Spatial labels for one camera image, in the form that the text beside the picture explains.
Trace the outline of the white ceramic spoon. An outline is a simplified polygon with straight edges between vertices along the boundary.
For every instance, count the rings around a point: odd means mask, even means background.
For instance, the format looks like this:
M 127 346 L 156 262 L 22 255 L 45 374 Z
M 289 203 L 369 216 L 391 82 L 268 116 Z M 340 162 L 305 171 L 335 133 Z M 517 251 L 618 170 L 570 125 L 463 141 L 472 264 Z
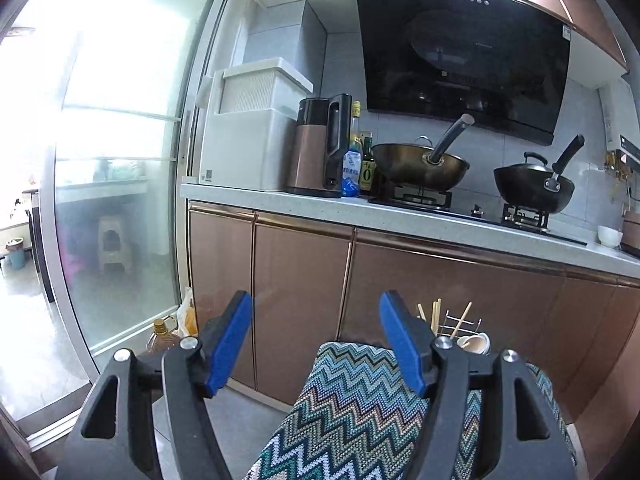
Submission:
M 476 333 L 457 339 L 457 345 L 464 351 L 487 356 L 491 349 L 491 340 L 486 333 Z

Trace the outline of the cooking oil bottle on floor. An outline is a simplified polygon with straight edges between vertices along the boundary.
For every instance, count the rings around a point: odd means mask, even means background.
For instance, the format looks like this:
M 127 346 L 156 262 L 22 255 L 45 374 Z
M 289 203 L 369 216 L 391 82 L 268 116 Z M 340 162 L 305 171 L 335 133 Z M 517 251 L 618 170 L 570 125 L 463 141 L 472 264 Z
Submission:
M 172 315 L 156 318 L 153 321 L 152 334 L 146 343 L 146 352 L 154 354 L 178 346 L 180 336 L 177 330 L 178 322 Z

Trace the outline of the wooden chopstick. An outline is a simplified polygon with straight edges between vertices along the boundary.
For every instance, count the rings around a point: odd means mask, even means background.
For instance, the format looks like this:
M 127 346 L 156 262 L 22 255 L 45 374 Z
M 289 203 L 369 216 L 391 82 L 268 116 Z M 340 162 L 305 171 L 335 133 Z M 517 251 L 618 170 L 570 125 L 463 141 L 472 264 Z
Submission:
M 418 313 L 420 316 L 420 319 L 424 322 L 426 322 L 426 316 L 422 307 L 422 304 L 416 304 L 416 308 L 418 309 Z
M 437 298 L 432 303 L 431 330 L 435 336 L 438 335 L 438 331 L 439 331 L 439 318 L 440 318 L 441 306 L 442 306 L 442 300 L 440 298 Z
M 473 301 L 469 301 L 469 303 L 466 305 L 462 315 L 458 319 L 456 326 L 454 326 L 454 329 L 451 332 L 451 335 L 450 335 L 451 339 L 456 338 L 458 331 L 460 330 L 462 324 L 465 322 L 465 319 L 472 308 L 472 305 L 473 305 Z

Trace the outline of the zigzag patterned cloth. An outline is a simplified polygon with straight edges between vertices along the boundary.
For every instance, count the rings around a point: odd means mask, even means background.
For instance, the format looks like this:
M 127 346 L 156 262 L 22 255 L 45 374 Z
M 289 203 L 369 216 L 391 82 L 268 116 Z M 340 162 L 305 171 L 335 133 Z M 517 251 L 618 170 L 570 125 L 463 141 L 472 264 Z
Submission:
M 405 384 L 393 351 L 326 342 L 247 478 L 408 478 L 429 410 Z

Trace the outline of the plastic stool outside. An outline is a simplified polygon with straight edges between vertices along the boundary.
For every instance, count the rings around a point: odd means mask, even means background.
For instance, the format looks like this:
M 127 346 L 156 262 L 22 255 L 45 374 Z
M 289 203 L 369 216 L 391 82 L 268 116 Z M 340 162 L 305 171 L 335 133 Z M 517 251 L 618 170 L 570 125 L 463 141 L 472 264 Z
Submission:
M 107 266 L 121 266 L 132 271 L 132 248 L 122 216 L 102 216 L 98 222 L 98 259 L 100 271 Z

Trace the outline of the gas stove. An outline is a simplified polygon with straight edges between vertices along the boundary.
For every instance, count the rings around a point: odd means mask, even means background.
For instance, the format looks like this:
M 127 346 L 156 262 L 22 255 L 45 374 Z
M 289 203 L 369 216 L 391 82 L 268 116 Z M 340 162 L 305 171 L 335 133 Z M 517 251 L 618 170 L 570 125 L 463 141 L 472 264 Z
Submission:
M 492 226 L 521 231 L 562 240 L 582 247 L 588 245 L 585 237 L 561 234 L 549 226 L 550 214 L 505 203 L 501 198 L 488 195 L 489 202 L 462 200 L 454 191 L 437 192 L 408 184 L 385 182 L 368 202 L 412 211 L 443 214 L 458 220 L 471 220 Z

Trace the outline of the dark soy sauce bottle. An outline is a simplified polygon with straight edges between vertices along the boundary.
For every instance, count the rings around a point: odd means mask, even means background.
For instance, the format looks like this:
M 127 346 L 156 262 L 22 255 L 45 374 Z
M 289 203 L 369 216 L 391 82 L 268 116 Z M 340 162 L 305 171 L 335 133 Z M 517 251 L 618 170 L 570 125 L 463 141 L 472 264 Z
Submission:
M 372 136 L 364 134 L 361 140 L 362 155 L 360 165 L 359 189 L 361 195 L 371 195 L 376 169 L 376 162 L 372 155 Z

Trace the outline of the white bowl on counter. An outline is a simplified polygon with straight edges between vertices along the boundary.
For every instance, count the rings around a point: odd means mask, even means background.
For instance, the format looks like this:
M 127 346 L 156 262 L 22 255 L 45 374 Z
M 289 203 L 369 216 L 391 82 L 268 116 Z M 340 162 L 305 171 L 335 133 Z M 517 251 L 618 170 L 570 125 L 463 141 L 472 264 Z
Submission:
M 608 226 L 598 226 L 597 238 L 600 245 L 608 248 L 617 248 L 623 238 L 623 233 Z

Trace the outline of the blue trash bin outside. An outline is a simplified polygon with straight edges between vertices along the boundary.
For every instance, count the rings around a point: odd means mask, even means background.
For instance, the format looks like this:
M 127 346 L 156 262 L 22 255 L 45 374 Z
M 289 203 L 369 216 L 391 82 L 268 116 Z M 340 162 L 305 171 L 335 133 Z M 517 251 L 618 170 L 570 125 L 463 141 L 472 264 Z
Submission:
M 13 237 L 6 243 L 9 263 L 14 270 L 21 270 L 25 266 L 24 238 Z

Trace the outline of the yellow cap oil bottle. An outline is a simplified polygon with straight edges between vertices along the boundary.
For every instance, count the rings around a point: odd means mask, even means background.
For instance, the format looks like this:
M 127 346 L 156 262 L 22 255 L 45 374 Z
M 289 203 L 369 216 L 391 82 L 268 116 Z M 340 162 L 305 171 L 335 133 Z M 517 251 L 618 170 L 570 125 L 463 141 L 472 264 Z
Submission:
M 358 100 L 352 101 L 352 118 L 350 118 L 349 149 L 352 152 L 362 153 L 360 136 L 360 116 L 361 103 Z

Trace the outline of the copper rice cooker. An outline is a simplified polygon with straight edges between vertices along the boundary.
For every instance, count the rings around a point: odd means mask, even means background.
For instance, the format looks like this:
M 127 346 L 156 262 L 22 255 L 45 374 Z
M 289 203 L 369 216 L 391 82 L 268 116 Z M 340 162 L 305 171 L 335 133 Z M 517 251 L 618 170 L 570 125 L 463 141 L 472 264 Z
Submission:
M 623 237 L 620 241 L 623 252 L 640 257 L 640 214 L 627 210 L 623 215 Z

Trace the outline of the copper electric kettle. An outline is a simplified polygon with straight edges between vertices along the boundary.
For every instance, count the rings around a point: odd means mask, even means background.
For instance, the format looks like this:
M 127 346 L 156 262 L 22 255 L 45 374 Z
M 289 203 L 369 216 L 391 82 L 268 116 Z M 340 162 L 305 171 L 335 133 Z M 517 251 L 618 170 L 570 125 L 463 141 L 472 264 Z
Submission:
M 342 196 L 351 112 L 352 97 L 346 93 L 299 102 L 285 192 L 324 198 Z

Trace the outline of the white gas water heater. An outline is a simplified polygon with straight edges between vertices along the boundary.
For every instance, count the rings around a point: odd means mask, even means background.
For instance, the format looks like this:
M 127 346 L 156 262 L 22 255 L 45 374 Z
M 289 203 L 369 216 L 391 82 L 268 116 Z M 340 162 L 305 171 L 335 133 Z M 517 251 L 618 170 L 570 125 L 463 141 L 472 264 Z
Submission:
M 626 164 L 639 163 L 639 117 L 631 86 L 618 78 L 598 89 L 604 122 L 605 144 Z

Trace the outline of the black range hood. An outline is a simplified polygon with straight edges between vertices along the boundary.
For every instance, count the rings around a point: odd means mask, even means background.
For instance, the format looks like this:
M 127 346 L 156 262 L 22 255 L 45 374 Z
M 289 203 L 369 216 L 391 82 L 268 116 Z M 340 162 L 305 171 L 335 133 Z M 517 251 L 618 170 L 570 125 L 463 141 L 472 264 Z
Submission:
M 357 0 L 372 112 L 457 119 L 549 145 L 570 32 L 514 0 Z

